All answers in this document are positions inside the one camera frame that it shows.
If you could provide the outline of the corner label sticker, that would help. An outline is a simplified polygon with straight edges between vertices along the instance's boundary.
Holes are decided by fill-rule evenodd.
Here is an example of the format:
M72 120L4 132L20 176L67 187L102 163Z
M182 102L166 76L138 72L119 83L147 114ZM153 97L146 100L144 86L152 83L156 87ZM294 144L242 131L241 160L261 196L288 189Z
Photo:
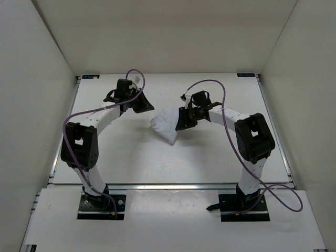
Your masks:
M99 79L100 75L82 75L82 79Z
M253 78L255 77L254 73L237 73L238 78Z

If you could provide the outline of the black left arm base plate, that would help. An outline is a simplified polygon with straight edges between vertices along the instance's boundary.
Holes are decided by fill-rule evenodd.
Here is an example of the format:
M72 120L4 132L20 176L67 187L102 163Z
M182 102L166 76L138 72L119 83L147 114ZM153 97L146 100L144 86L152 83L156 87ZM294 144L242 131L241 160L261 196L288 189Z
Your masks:
M95 200L93 197L82 193L78 206L77 219L105 221L124 220L127 196L125 194L112 194L111 196L116 203L116 210L109 198L103 197L103 199L99 198Z

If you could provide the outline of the left corner label sticker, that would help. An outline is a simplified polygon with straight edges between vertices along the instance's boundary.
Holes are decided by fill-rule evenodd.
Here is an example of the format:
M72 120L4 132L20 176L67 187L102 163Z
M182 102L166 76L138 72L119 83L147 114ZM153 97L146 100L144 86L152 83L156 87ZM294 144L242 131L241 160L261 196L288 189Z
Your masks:
M82 75L82 79L99 79L100 75Z

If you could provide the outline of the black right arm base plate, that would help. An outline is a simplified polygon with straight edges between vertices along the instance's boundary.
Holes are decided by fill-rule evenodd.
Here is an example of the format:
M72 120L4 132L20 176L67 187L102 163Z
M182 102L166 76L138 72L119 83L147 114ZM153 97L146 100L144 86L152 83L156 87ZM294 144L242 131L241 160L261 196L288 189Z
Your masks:
M269 212L265 197L252 208L257 200L243 205L236 194L219 194L218 203L210 205L207 211L220 210L221 222L268 222Z

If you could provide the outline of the front aluminium rail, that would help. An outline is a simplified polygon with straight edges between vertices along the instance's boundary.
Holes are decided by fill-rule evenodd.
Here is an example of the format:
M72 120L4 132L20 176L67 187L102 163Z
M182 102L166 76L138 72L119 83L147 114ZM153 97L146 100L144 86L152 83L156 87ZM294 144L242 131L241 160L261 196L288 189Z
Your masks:
M236 183L108 184L110 190L234 190Z

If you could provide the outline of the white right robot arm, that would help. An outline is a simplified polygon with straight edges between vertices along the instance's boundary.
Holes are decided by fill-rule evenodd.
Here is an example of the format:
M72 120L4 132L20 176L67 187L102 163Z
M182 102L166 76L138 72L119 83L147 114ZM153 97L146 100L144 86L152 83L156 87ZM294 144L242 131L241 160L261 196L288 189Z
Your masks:
M275 148L275 141L265 117L261 113L252 115L226 108L220 102L211 102L209 92L200 91L191 96L183 94L184 107L178 109L177 131L193 128L200 120L220 124L235 133L234 151L242 159L243 171L236 186L236 206L248 210L259 196L259 180L263 167Z

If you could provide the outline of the right corner label sticker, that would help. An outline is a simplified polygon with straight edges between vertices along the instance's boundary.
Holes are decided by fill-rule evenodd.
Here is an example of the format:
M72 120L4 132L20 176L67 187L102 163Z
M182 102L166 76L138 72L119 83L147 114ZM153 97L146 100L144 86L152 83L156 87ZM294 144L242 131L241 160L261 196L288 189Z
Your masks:
M238 78L253 78L255 77L254 73L237 73Z

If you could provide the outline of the white skirt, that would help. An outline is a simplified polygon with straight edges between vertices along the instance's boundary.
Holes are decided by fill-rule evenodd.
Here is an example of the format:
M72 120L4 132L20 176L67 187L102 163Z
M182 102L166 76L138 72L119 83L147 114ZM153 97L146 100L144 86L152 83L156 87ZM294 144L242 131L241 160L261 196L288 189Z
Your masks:
M173 145L177 138L176 126L178 120L178 108L166 107L150 120L150 127L170 145Z

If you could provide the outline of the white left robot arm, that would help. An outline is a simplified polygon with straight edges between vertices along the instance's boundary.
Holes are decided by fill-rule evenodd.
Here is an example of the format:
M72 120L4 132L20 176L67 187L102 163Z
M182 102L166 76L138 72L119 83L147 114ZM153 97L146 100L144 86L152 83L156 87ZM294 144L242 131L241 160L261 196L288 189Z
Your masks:
M97 168L99 134L128 109L135 113L154 110L139 82L137 76L119 79L117 87L107 94L99 108L78 112L65 121L61 160L78 174L84 193L91 196L98 209L106 208L110 202L108 186Z

